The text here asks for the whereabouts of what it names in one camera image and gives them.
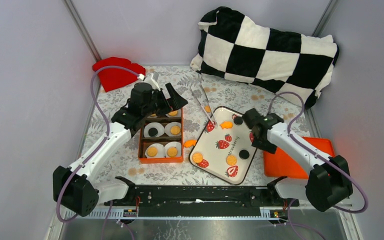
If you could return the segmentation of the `white strawberry tray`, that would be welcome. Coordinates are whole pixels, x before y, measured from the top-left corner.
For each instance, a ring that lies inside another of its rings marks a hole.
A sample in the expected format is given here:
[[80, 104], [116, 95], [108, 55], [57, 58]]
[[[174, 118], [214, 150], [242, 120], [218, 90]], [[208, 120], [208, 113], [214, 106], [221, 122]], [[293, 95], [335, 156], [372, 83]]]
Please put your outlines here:
[[[232, 185], [240, 185], [250, 169], [251, 163], [257, 152], [252, 146], [254, 137], [251, 130], [243, 121], [242, 125], [235, 125], [234, 118], [242, 117], [243, 114], [225, 106], [219, 106], [214, 110], [218, 127], [208, 121], [204, 130], [197, 139], [197, 143], [191, 149], [189, 162], [203, 171]], [[224, 121], [231, 121], [231, 129], [222, 129], [220, 124]], [[241, 159], [239, 152], [247, 150], [250, 153], [248, 159]], [[201, 163], [194, 163], [192, 155], [199, 152], [203, 155]], [[226, 163], [226, 157], [234, 155], [237, 157], [237, 164], [230, 166]]]

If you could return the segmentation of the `orange compartment cookie box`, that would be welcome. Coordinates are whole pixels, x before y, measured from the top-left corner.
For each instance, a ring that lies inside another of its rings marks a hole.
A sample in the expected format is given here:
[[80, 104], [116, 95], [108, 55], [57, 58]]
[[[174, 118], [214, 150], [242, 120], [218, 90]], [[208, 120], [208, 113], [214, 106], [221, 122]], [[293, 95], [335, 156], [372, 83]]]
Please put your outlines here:
[[[166, 115], [164, 116], [157, 116], [155, 118], [150, 118], [148, 117], [145, 120], [145, 126], [149, 123], [160, 123], [164, 126], [168, 123], [172, 122], [178, 122], [181, 123], [182, 127], [182, 133], [181, 136], [168, 136], [165, 132], [162, 136], [160, 137], [144, 137], [144, 127], [141, 128], [140, 130], [140, 138], [138, 142], [138, 159], [142, 164], [164, 164], [164, 163], [181, 163], [184, 160], [184, 151], [183, 151], [183, 143], [184, 143], [184, 114], [183, 114], [183, 109], [181, 108], [181, 117], [167, 117]], [[181, 143], [181, 149], [182, 153], [180, 157], [173, 157], [173, 158], [168, 158], [168, 157], [162, 157], [162, 158], [147, 158], [145, 156], [145, 150], [147, 147], [149, 147], [151, 144], [154, 143], [159, 143], [165, 146], [169, 142], [180, 142]]]

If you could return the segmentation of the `orange fish cookie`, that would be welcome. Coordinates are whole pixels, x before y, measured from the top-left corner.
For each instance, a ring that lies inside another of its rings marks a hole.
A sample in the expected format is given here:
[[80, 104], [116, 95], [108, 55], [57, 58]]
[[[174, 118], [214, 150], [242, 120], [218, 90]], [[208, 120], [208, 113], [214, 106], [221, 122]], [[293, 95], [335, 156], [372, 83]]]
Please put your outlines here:
[[197, 144], [197, 140], [196, 139], [191, 139], [191, 140], [185, 141], [183, 143], [183, 147], [184, 148], [191, 148], [191, 147], [194, 147], [196, 144]]
[[220, 127], [222, 130], [225, 130], [225, 129], [231, 129], [233, 125], [234, 124], [231, 121], [224, 121], [220, 124]]

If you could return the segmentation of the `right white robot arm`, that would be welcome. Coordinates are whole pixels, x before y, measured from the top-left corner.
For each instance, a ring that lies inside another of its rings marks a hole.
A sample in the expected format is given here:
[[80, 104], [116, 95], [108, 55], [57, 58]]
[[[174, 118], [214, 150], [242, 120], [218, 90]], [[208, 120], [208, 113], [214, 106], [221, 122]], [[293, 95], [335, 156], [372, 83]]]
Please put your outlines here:
[[286, 199], [305, 200], [324, 212], [353, 194], [347, 160], [330, 156], [294, 133], [275, 113], [261, 115], [252, 108], [242, 119], [253, 135], [252, 146], [266, 153], [284, 151], [307, 173], [307, 179], [280, 176], [268, 185], [267, 201], [273, 206]]

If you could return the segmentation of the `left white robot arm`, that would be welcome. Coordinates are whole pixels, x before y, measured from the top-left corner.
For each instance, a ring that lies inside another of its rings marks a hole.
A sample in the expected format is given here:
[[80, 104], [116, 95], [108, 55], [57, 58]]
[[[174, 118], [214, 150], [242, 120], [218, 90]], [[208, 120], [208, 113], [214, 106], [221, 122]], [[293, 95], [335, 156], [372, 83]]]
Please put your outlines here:
[[52, 174], [53, 199], [58, 219], [65, 223], [61, 207], [76, 216], [89, 215], [97, 205], [118, 200], [128, 206], [135, 200], [134, 183], [124, 177], [95, 183], [104, 164], [142, 128], [146, 119], [155, 114], [163, 117], [180, 110], [188, 101], [176, 92], [171, 83], [166, 89], [169, 98], [158, 86], [153, 74], [139, 76], [126, 104], [106, 120], [105, 133], [94, 145], [68, 167], [58, 166]]

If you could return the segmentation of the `white paper cup liner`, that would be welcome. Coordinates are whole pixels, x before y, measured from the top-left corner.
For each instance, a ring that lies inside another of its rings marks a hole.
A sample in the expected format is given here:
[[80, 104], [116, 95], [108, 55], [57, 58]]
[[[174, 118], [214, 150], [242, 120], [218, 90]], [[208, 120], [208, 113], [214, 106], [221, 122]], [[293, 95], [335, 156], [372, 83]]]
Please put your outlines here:
[[[150, 128], [157, 128], [158, 129], [158, 135], [156, 137], [150, 137], [149, 134], [148, 134], [148, 130]], [[143, 136], [145, 138], [157, 138], [157, 137], [161, 137], [163, 134], [165, 133], [165, 128], [164, 126], [159, 123], [159, 122], [151, 122], [151, 123], [148, 123], [144, 129], [143, 129]]]
[[[171, 128], [172, 126], [179, 126], [179, 127], [181, 127], [181, 133], [180, 133], [180, 135], [172, 135], [172, 134], [170, 133], [170, 128]], [[178, 137], [178, 136], [181, 136], [181, 134], [182, 134], [182, 125], [181, 125], [180, 122], [170, 122], [170, 123], [168, 123], [168, 124], [164, 127], [164, 132], [165, 132], [169, 137]]]
[[170, 117], [170, 116], [168, 116], [168, 113], [166, 114], [166, 116], [167, 116], [168, 118], [178, 118], [178, 117], [181, 117], [181, 116], [182, 116], [182, 110], [179, 109], [179, 110], [176, 110], [176, 111], [178, 111], [177, 116], [175, 116], [175, 117]]
[[[156, 147], [156, 148], [158, 149], [158, 154], [157, 154], [157, 156], [155, 156], [155, 157], [147, 157], [147, 156], [146, 156], [146, 150], [147, 150], [147, 148], [150, 147], [150, 146], [152, 146], [152, 147]], [[144, 154], [145, 154], [145, 156], [146, 156], [147, 158], [164, 158], [164, 157], [165, 157], [165, 149], [164, 149], [164, 146], [163, 146], [162, 144], [160, 144], [160, 143], [153, 143], [153, 144], [151, 144], [150, 146], [148, 146], [148, 147], [146, 148], [145, 152], [144, 152]]]
[[177, 158], [177, 157], [180, 157], [182, 155], [182, 145], [180, 142], [177, 142], [177, 141], [172, 141], [172, 142], [169, 142], [167, 143], [165, 146], [164, 146], [164, 154], [165, 154], [165, 157], [166, 158], [173, 158], [173, 157], [168, 157], [167, 156], [167, 149], [169, 147], [176, 147], [177, 150], [178, 150], [178, 153], [177, 153], [177, 156], [174, 157], [174, 158]]

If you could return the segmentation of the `small round yellow biscuit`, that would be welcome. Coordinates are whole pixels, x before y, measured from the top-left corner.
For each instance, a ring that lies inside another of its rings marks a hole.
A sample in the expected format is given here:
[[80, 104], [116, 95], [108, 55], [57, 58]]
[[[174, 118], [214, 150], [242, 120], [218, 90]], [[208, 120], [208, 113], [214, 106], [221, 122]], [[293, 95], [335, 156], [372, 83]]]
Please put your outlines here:
[[169, 117], [176, 117], [177, 115], [178, 115], [178, 111], [177, 110], [175, 110], [175, 111], [172, 111], [172, 112], [169, 112], [167, 115], [169, 116]]

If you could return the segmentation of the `black sandwich cookie top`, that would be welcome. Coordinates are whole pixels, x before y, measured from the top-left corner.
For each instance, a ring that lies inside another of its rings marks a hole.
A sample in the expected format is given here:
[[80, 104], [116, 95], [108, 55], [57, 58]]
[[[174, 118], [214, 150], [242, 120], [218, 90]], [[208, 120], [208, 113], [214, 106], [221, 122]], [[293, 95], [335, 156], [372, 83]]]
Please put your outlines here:
[[243, 121], [242, 117], [240, 117], [240, 116], [236, 116], [236, 117], [233, 119], [233, 122], [234, 122], [235, 125], [240, 126], [240, 125], [243, 124], [244, 121]]

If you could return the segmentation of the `black sandwich cookie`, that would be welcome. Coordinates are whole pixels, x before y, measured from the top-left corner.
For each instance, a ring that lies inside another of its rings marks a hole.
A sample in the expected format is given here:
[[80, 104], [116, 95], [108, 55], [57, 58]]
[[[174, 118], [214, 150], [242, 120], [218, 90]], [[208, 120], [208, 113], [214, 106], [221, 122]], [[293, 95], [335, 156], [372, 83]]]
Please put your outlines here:
[[233, 119], [233, 122], [234, 122], [235, 125], [240, 126], [240, 125], [243, 124], [244, 121], [243, 121], [242, 117], [240, 117], [240, 116], [236, 116], [236, 117]]
[[150, 137], [156, 137], [159, 134], [159, 130], [155, 127], [151, 127], [148, 129], [148, 135]]
[[238, 156], [243, 160], [247, 160], [250, 157], [250, 153], [246, 149], [242, 149], [239, 151]]

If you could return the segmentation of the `floral table mat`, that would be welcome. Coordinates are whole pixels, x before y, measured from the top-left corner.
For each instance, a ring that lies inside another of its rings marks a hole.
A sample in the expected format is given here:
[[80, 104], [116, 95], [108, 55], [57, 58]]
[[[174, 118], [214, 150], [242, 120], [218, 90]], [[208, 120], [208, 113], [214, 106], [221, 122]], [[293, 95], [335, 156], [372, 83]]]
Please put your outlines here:
[[[171, 83], [174, 89], [187, 100], [183, 111], [183, 128], [185, 140], [196, 140], [208, 121], [201, 103], [211, 108], [226, 106], [244, 113], [251, 108], [265, 114], [271, 109], [285, 122], [292, 123], [292, 129], [300, 136], [314, 135], [313, 124], [301, 107], [288, 102], [284, 97], [275, 97], [265, 89], [244, 83], [224, 80], [218, 77], [200, 77], [189, 66], [148, 66], [148, 72], [159, 74], [158, 84], [163, 87]], [[98, 79], [93, 82], [93, 93], [97, 97], [100, 109], [95, 109], [83, 144], [86, 153], [106, 132], [105, 119], [126, 103], [130, 97], [132, 84], [105, 92]], [[198, 185], [224, 186], [225, 181], [193, 166], [188, 158], [181, 163], [142, 164], [138, 159], [139, 138], [136, 134], [129, 142], [120, 147], [95, 176], [95, 182], [106, 182], [121, 176], [139, 185]]]

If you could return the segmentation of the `black sandwich cookie right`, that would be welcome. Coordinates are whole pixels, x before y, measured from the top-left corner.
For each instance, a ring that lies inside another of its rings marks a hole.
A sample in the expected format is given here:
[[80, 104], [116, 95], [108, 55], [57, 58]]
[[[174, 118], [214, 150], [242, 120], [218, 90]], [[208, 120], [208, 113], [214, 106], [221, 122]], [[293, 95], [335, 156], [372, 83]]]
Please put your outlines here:
[[242, 149], [239, 151], [238, 156], [243, 160], [247, 160], [250, 157], [250, 153], [246, 149]]

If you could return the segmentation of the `black sandwich cookie middle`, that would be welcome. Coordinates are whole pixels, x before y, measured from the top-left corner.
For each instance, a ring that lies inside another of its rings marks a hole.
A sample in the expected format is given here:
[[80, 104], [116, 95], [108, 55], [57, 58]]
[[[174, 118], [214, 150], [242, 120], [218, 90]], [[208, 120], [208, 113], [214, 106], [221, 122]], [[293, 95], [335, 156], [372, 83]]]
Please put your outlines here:
[[148, 135], [150, 137], [156, 137], [159, 134], [159, 130], [155, 127], [151, 127], [148, 129]]

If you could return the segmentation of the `orange box lid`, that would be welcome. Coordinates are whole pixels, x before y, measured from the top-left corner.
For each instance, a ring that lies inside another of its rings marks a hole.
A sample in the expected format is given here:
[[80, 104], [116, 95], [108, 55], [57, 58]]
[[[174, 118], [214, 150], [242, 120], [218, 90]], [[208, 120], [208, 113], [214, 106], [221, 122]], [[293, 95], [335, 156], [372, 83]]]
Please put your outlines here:
[[[303, 137], [304, 140], [317, 149], [335, 156], [332, 142], [327, 138]], [[264, 174], [267, 177], [278, 178], [286, 176], [294, 179], [308, 179], [305, 170], [279, 147], [274, 154], [263, 151]]]

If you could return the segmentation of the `red cloth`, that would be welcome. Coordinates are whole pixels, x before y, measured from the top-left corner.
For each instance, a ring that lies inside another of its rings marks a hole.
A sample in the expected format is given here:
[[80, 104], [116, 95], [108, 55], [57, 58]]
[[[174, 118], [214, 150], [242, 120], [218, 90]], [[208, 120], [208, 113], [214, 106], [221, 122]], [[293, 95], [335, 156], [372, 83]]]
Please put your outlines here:
[[[124, 67], [135, 72], [136, 74], [146, 74], [146, 69], [142, 65], [132, 63], [126, 58], [114, 56], [96, 62], [92, 66], [92, 70], [96, 72], [99, 69], [107, 66]], [[105, 92], [120, 89], [129, 84], [132, 84], [133, 82], [136, 82], [138, 79], [138, 77], [133, 73], [118, 68], [104, 69], [98, 73], [98, 77]]]

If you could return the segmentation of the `black white checkered blanket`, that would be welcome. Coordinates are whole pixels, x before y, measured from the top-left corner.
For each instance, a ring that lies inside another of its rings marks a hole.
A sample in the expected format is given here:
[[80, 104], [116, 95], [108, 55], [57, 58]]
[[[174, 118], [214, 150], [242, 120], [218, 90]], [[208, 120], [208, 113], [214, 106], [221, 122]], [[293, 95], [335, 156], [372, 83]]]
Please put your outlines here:
[[256, 24], [220, 6], [198, 22], [201, 39], [190, 67], [199, 73], [266, 89], [309, 109], [332, 79], [339, 46], [331, 35], [306, 36]]

